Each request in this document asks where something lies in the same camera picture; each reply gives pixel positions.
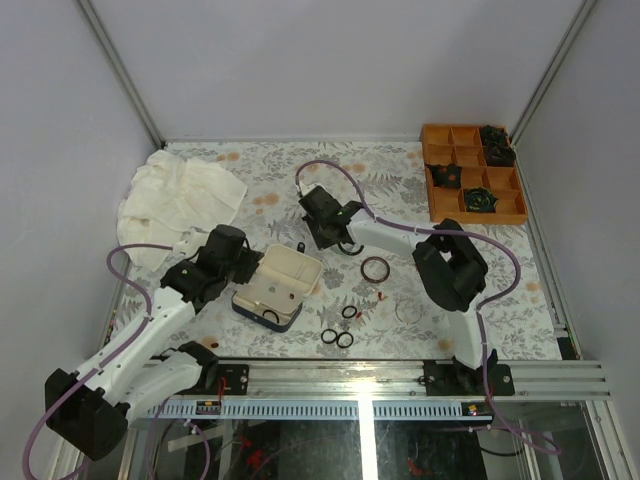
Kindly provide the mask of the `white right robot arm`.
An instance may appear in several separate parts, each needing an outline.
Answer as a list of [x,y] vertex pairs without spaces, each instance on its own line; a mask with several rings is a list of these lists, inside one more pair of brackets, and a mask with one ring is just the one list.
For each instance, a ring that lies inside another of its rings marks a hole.
[[461,364],[455,372],[458,387],[474,395],[490,385],[480,327],[470,312],[486,287],[488,266],[457,222],[411,228],[368,212],[361,202],[342,205],[320,185],[300,187],[299,204],[321,250],[375,247],[411,259],[429,299],[448,312],[454,359]]

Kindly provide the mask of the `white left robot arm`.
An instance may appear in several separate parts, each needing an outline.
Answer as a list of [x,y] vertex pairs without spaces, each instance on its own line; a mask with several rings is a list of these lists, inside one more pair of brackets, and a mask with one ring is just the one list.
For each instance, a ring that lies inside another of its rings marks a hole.
[[216,226],[195,259],[167,270],[148,298],[150,312],[138,315],[75,371],[56,369],[48,377],[47,426],[97,461],[115,449],[131,423],[164,399],[212,392],[219,381],[219,359],[196,341],[180,345],[153,367],[147,363],[174,331],[229,284],[247,283],[262,257],[250,248],[242,230]]

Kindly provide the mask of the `cream and navy jewelry box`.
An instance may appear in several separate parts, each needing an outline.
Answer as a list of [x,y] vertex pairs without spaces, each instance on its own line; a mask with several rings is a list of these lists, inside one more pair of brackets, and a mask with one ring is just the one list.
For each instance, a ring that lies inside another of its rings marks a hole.
[[234,312],[277,333],[287,332],[323,271],[321,261],[282,244],[271,245],[252,276],[231,298]]

